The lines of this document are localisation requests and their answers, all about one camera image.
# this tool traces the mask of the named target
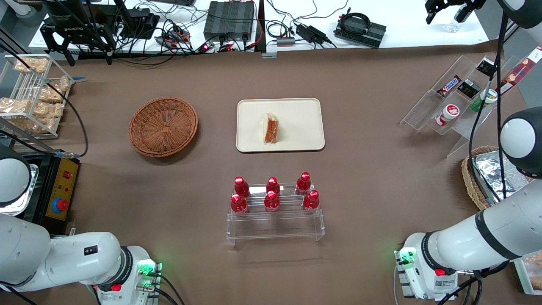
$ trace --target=chocolate bar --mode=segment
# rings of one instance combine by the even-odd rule
[[[490,77],[495,74],[495,63],[489,58],[484,57],[476,67],[476,70]]]
[[[457,87],[457,90],[463,92],[466,96],[473,98],[478,92],[482,90],[480,86],[473,83],[470,79],[466,79],[464,82],[462,82],[459,87]]]
[[[437,93],[440,94],[442,97],[445,97],[446,94],[448,94],[450,90],[452,90],[457,84],[459,84],[460,81],[461,79],[457,75],[454,76],[454,79],[447,83],[444,88],[438,90]]]

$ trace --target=wicker basket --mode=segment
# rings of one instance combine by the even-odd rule
[[[148,102],[135,113],[128,136],[142,155],[166,157],[185,148],[197,128],[198,116],[190,104],[164,97]]]
[[[485,154],[487,152],[489,153],[496,150],[497,147],[495,146],[481,146],[473,149],[473,156]],[[479,189],[476,181],[474,180],[475,177],[472,174],[469,165],[469,157],[466,157],[465,160],[463,160],[463,162],[461,163],[461,173],[463,174],[463,180],[465,181],[465,186],[467,187],[467,193],[469,194],[469,197],[472,199],[472,201],[474,201],[474,204],[476,204],[476,206],[480,210],[490,207],[489,203],[487,203],[486,197],[483,195],[482,191]]]

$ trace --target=acrylic stand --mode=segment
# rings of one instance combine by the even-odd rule
[[[240,239],[277,237],[313,237],[319,241],[326,233],[321,205],[312,211],[302,210],[304,196],[295,194],[295,183],[281,184],[278,212],[266,212],[265,196],[266,185],[250,185],[249,213],[237,214],[228,207],[226,235],[234,245]]]
[[[512,71],[518,62],[519,58],[514,56],[506,61],[501,69],[501,77],[504,78],[508,76],[510,71]],[[424,94],[418,103],[416,103],[410,112],[403,118],[401,124],[407,123],[418,131],[422,130],[425,126],[428,126],[440,135],[444,135],[450,129],[460,134],[461,138],[452,148],[448,156],[467,144],[477,115],[476,112],[470,109],[469,105],[470,102],[476,99],[480,94],[477,93],[474,98],[469,98],[461,91],[458,91],[457,88],[465,79],[471,80],[480,86],[482,90],[486,87],[489,77],[478,71],[476,69],[477,65],[478,63],[473,62],[464,55],[459,57],[458,60],[456,60],[455,63],[450,67],[450,69],[446,71],[446,73],[437,81],[437,83],[426,94]],[[438,94],[437,91],[442,89],[456,75],[461,79],[461,82],[450,90],[446,94],[446,97],[442,97],[440,94]],[[496,88],[496,77],[494,77],[489,88]],[[501,101],[504,100],[506,95],[507,94],[505,93],[501,96]],[[448,104],[456,105],[460,110],[460,114],[454,120],[449,121],[445,126],[439,126],[435,123],[435,117],[438,116],[442,109]],[[496,104],[497,103],[493,103],[483,108],[476,129],[480,127],[493,109],[496,108]]]

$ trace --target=red emergency stop button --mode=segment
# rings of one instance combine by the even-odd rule
[[[56,209],[60,212],[65,211],[68,209],[68,200],[66,199],[60,199],[56,202]]]

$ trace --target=control box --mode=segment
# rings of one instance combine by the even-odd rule
[[[252,35],[252,1],[211,1],[203,35],[212,41],[249,41]]]

